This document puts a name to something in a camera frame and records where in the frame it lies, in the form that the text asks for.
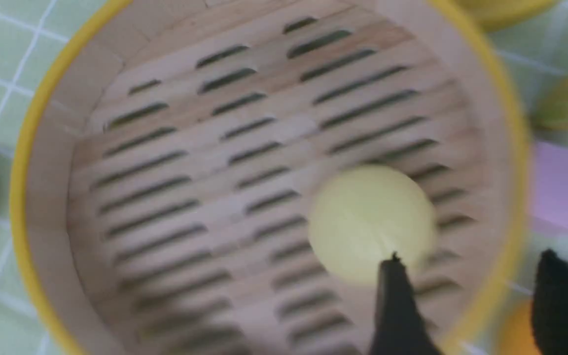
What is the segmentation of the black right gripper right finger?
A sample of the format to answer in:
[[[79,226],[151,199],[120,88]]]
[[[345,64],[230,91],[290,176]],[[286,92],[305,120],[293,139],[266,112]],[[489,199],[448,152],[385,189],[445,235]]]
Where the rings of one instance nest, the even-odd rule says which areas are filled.
[[[552,249],[541,254],[536,270],[532,329],[543,355],[568,355],[568,261]]]

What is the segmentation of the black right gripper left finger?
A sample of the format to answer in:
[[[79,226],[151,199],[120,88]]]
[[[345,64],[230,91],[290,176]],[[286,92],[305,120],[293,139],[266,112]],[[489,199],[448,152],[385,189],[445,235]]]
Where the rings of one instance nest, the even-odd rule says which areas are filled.
[[[397,252],[379,265],[370,355],[440,355],[420,315],[412,283]]]

